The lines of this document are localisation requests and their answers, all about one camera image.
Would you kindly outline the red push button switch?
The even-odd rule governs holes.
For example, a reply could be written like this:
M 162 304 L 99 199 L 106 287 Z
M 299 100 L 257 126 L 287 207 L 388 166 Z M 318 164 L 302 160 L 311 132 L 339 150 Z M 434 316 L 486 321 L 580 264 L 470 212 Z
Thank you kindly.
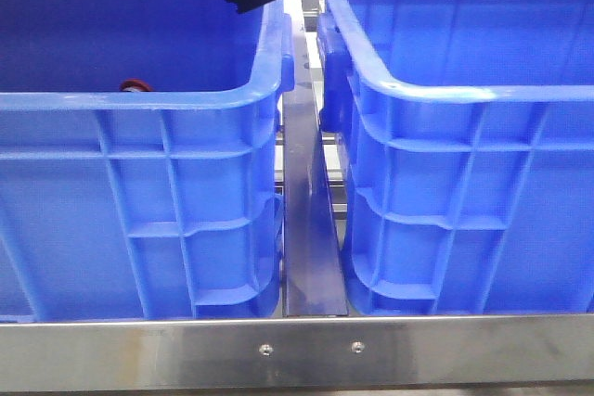
M 120 91 L 121 92 L 151 92 L 152 87 L 136 78 L 126 79 L 120 84 Z

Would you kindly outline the blue plastic bin left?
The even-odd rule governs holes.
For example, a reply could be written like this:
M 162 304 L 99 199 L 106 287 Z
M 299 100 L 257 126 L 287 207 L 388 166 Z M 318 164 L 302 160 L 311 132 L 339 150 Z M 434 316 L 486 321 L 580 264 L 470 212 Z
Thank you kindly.
M 281 0 L 1 0 L 2 321 L 270 315 L 293 86 Z

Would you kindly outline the blue plastic bin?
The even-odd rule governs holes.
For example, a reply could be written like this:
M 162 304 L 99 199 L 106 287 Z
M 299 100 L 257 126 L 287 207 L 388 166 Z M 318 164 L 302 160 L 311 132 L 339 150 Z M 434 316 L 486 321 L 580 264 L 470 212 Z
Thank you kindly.
M 326 0 L 365 315 L 593 309 L 593 0 Z
M 2 321 L 270 315 L 293 86 L 281 0 L 1 0 Z

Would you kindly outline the blue plastic bin right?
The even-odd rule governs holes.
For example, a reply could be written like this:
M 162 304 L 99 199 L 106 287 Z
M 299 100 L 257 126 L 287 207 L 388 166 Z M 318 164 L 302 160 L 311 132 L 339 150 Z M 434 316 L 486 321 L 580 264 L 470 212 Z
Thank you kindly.
M 365 315 L 593 309 L 593 0 L 326 0 Z

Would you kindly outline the metal divider rail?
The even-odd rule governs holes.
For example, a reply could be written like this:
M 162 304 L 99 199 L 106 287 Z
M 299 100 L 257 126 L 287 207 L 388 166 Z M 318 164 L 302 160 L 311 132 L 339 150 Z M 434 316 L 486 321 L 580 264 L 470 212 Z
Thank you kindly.
M 339 243 L 312 75 L 302 0 L 284 0 L 291 17 L 295 86 L 282 99 L 284 314 L 348 314 Z

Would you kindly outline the stainless steel front rail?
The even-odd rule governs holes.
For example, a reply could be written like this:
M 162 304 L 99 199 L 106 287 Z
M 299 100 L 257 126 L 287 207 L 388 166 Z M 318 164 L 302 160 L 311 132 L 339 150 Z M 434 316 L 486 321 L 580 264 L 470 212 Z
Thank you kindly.
M 592 379 L 589 314 L 1 327 L 5 392 L 359 390 Z

